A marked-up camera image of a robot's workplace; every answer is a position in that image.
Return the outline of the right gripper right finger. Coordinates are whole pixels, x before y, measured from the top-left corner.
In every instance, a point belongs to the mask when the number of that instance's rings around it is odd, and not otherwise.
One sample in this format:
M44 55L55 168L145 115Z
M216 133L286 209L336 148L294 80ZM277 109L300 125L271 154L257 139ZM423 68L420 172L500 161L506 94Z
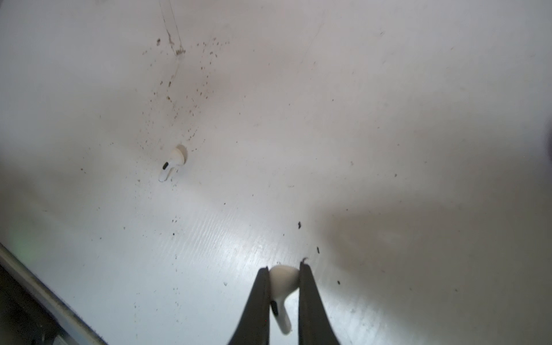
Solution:
M339 344L316 285L311 267L300 263L298 305L299 345Z

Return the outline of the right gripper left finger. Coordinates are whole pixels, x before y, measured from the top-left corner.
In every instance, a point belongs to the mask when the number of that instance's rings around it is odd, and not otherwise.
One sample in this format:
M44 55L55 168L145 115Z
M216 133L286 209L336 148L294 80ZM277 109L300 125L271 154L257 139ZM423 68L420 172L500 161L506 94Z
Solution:
M259 269L229 345L270 343L271 284L267 267Z

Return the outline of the white earbud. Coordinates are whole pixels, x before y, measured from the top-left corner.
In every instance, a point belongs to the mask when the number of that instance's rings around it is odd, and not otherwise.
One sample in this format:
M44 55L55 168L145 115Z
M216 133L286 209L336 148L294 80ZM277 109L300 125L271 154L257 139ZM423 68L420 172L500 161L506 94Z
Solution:
M163 163L158 181L165 182L174 169L185 165L187 159L187 149L183 145L177 145L169 154L168 159Z
M299 273L299 269L287 265L276 265L269 270L270 307L284 335L288 335L292 330L285 300L298 289Z

